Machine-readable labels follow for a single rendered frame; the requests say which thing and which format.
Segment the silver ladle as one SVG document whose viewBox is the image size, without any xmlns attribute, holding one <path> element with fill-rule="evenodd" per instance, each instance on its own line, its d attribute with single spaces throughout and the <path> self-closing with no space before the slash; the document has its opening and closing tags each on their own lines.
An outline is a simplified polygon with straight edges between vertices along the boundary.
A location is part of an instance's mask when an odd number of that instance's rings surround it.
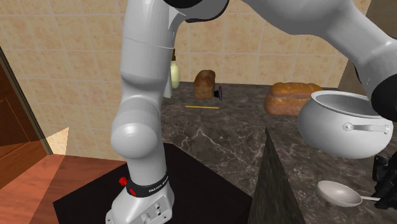
<svg viewBox="0 0 397 224">
<path fill-rule="evenodd" d="M 352 188 L 335 181 L 320 181 L 317 184 L 317 191 L 325 201 L 339 207 L 356 207 L 363 200 L 375 202 L 380 200 L 377 197 L 362 196 Z"/>
</svg>

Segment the silver cooking pot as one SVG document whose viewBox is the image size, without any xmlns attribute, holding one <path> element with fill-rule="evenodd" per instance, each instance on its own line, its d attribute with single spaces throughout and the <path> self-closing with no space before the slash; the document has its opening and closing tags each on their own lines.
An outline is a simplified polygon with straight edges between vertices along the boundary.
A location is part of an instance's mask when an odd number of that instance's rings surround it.
<svg viewBox="0 0 397 224">
<path fill-rule="evenodd" d="M 368 158 L 390 142 L 393 123 L 379 116 L 364 95 L 322 90 L 298 115 L 300 135 L 311 146 L 337 157 Z"/>
</svg>

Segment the large brown bread loaf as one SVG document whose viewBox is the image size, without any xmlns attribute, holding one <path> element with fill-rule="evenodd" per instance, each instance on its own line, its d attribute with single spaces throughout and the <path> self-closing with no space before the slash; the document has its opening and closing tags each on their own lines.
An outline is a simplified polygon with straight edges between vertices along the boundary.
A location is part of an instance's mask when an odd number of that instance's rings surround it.
<svg viewBox="0 0 397 224">
<path fill-rule="evenodd" d="M 323 90 L 314 83 L 275 83 L 264 101 L 264 110 L 271 115 L 298 116 L 313 92 Z"/>
</svg>

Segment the black robot stand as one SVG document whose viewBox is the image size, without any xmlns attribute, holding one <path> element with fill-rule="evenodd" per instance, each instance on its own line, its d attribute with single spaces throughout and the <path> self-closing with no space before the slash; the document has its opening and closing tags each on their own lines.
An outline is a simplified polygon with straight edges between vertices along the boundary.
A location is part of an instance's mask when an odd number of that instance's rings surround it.
<svg viewBox="0 0 397 224">
<path fill-rule="evenodd" d="M 166 143 L 175 201 L 157 200 L 132 224 L 247 224 L 252 198 L 183 150 Z M 106 215 L 124 190 L 126 164 L 53 202 L 59 224 L 115 224 Z"/>
</svg>

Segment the small dark bread loaf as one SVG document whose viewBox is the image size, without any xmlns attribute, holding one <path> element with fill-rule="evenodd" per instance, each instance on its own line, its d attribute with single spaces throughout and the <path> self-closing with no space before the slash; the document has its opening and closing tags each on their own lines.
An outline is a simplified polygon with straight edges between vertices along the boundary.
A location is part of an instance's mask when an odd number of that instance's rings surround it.
<svg viewBox="0 0 397 224">
<path fill-rule="evenodd" d="M 201 70 L 193 82 L 196 99 L 211 99 L 214 97 L 216 73 L 212 70 Z"/>
</svg>

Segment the pale yellow bottle brown cap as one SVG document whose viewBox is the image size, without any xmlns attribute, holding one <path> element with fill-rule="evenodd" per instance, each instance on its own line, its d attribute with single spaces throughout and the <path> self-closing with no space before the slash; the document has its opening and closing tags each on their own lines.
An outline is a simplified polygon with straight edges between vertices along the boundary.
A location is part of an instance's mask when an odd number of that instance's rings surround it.
<svg viewBox="0 0 397 224">
<path fill-rule="evenodd" d="M 176 64 L 176 51 L 173 50 L 171 60 L 171 84 L 172 88 L 178 88 L 180 82 L 180 70 Z"/>
</svg>

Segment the white tapered object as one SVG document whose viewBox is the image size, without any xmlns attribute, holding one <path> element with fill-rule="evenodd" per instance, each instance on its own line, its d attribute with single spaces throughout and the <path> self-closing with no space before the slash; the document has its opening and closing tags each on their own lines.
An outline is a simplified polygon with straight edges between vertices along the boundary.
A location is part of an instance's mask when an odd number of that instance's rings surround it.
<svg viewBox="0 0 397 224">
<path fill-rule="evenodd" d="M 164 94 L 165 98 L 170 99 L 172 97 L 172 81 L 171 81 L 171 74 L 168 74 L 167 84 L 165 86 Z"/>
</svg>

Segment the brown wooden door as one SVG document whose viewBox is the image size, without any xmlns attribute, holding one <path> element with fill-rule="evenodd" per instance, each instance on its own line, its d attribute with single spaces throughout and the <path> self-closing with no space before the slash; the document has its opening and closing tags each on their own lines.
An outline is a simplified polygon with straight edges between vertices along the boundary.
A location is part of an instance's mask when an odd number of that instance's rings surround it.
<svg viewBox="0 0 397 224">
<path fill-rule="evenodd" d="M 48 141 L 0 48 L 0 189 L 51 154 Z"/>
</svg>

